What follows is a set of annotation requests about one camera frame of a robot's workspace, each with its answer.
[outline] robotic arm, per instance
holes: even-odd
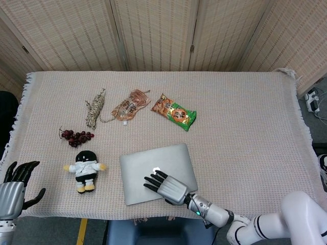
[[[187,205],[201,216],[206,227],[211,224],[223,227],[231,224],[227,240],[231,245],[250,245],[262,239],[291,238],[294,245],[325,245],[327,243],[327,212],[306,193],[297,191],[282,201],[281,213],[260,215],[252,220],[222,209],[197,194],[172,176],[156,170],[152,178],[145,177],[152,185],[145,187],[159,193],[171,205]]]
[[[13,220],[20,216],[22,210],[37,204],[45,193],[41,189],[35,199],[25,202],[25,189],[33,169],[40,162],[33,161],[20,165],[14,172],[17,162],[9,166],[5,180],[0,184],[0,244],[12,243],[16,225]]]

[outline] dark red grapes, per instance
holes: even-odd
[[[91,140],[91,138],[94,137],[94,134],[90,133],[90,132],[85,132],[82,131],[81,133],[76,132],[74,133],[73,130],[59,130],[61,134],[59,134],[59,136],[61,136],[61,138],[64,138],[66,140],[68,140],[68,144],[71,147],[77,147],[83,143],[86,143],[88,140]]]

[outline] table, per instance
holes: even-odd
[[[163,200],[126,206],[119,156],[185,142],[198,193],[249,218],[280,210],[283,196],[303,190],[327,209],[317,158],[296,99],[296,81],[281,72],[48,71],[28,74],[15,130],[0,164],[0,179],[15,160],[38,160],[26,199],[45,187],[42,201],[22,215],[130,219],[153,216],[196,218]],[[85,100],[106,88],[103,118],[129,93],[146,91],[152,102],[127,126],[99,122],[94,139],[71,148],[58,129],[87,130]],[[151,111],[164,93],[197,111],[188,132]],[[64,172],[82,150],[96,153],[107,170],[96,190],[80,195],[75,176]]]

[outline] rope bundle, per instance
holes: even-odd
[[[104,98],[105,98],[105,91],[106,89],[102,89],[102,92],[99,93],[92,101],[92,105],[88,101],[86,101],[86,106],[88,108],[88,113],[86,117],[86,125],[93,130],[97,127],[97,119],[100,118],[100,121],[103,123],[107,123],[109,121],[114,120],[115,118],[109,119],[107,121],[102,120],[100,112],[104,105]]]

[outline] plush doll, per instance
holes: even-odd
[[[77,192],[94,191],[95,186],[93,180],[97,176],[99,170],[105,170],[106,165],[97,163],[97,156],[91,151],[81,151],[76,156],[74,165],[65,165],[63,169],[70,173],[76,173]]]

